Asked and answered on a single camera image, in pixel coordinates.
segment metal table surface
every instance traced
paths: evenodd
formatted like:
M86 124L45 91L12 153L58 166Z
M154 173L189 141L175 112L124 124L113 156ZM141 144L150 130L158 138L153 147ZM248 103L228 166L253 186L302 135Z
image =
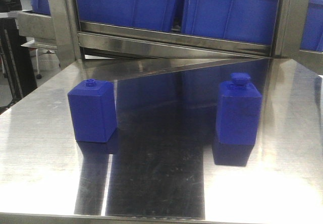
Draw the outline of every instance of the metal table surface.
M256 145L221 149L217 88L239 71L264 96ZM87 78L115 86L106 144L74 139ZM0 223L323 223L321 89L294 60L74 63L0 116Z

